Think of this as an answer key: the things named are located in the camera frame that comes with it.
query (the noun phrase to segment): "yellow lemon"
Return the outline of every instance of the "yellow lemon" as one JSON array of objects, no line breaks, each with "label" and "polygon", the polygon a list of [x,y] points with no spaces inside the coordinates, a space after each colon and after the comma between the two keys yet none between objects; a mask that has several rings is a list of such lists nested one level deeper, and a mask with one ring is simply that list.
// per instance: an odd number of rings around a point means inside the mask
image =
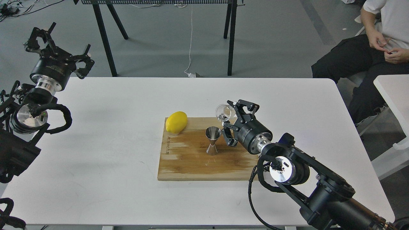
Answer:
[{"label": "yellow lemon", "polygon": [[187,115],[182,111],[173,113],[166,120],[166,131],[170,133],[179,133],[187,125]]}]

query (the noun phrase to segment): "metal jigger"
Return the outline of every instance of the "metal jigger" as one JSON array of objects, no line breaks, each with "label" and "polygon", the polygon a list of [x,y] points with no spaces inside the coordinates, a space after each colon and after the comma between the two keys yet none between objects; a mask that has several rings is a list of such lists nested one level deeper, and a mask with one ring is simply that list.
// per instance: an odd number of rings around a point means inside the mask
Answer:
[{"label": "metal jigger", "polygon": [[207,154],[209,155],[216,155],[217,149],[216,149],[216,141],[219,139],[221,134],[221,131],[218,127],[211,126],[206,129],[206,137],[209,139],[210,144],[209,147],[207,147]]}]

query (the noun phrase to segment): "white table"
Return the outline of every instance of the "white table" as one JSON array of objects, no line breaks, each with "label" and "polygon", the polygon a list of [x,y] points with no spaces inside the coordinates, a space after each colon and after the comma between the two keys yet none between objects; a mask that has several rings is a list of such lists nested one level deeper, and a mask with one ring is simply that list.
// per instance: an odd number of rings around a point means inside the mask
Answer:
[{"label": "white table", "polygon": [[372,161],[381,180],[409,165],[409,74],[380,75],[374,81],[385,102],[399,121],[406,138]]},{"label": "white table", "polygon": [[[71,110],[72,126],[45,135],[40,155],[3,194],[15,202],[13,216],[28,224],[261,226],[248,203],[248,181],[156,179],[165,117],[178,110],[213,117],[219,104],[239,99],[260,105],[257,119],[273,142],[289,132],[296,146],[355,188],[356,200],[394,220],[329,79],[71,78],[56,96]],[[59,112],[50,113],[49,123],[63,123]],[[312,171],[297,188],[309,196],[315,184]],[[288,195],[255,182],[252,196],[268,223],[306,225]]]}]

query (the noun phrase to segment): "black pants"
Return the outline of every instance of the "black pants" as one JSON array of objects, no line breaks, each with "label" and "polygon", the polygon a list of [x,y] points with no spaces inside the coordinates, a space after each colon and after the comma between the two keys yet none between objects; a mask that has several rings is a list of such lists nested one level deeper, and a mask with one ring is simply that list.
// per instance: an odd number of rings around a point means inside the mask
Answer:
[{"label": "black pants", "polygon": [[330,78],[338,83],[340,78],[367,71],[364,81],[354,88],[348,106],[353,122],[373,116],[374,110],[385,101],[373,81],[378,75],[409,74],[409,63],[391,64],[385,61],[383,51],[369,47],[365,34],[342,40],[329,53],[311,66],[313,78]]}]

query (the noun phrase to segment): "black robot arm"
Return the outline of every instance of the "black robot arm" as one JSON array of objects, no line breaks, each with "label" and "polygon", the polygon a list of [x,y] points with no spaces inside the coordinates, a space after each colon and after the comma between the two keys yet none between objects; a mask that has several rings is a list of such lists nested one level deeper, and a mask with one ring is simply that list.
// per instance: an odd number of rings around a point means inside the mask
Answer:
[{"label": "black robot arm", "polygon": [[[90,71],[94,61],[88,55],[88,44],[83,54],[71,55],[56,46],[51,38],[55,27],[52,23],[48,30],[33,28],[30,38],[25,43],[27,52],[40,55],[38,63],[30,74],[35,85],[20,84],[16,81],[10,93],[5,90],[0,94],[0,182],[8,183],[13,176],[20,175],[39,155],[40,149],[35,145],[44,133],[59,133],[72,124],[71,113],[67,107],[57,104],[55,92],[63,91],[70,75],[74,72],[83,79]],[[41,49],[37,38],[46,44]],[[84,62],[84,68],[76,64]],[[61,127],[48,129],[47,110],[62,112],[65,124]],[[15,136],[19,134],[36,133],[28,142]]]},{"label": "black robot arm", "polygon": [[[251,154],[260,154],[249,180],[249,201],[256,217],[267,227],[278,229],[267,224],[256,213],[251,201],[251,187],[257,175],[260,184],[272,192],[285,192],[298,205],[300,213],[307,223],[319,230],[327,230],[338,224],[348,230],[407,230],[409,223],[394,227],[385,219],[357,202],[352,196],[355,190],[341,176],[294,146],[294,137],[285,133],[277,143],[272,143],[272,133],[255,117],[259,105],[239,100],[237,103],[227,101],[234,109],[237,120],[234,125],[223,122],[222,134],[227,145],[240,143]],[[249,113],[243,110],[246,106]],[[293,185],[306,182],[313,168],[317,187],[310,196],[306,196]],[[264,172],[269,172],[277,186],[268,184]]]}]

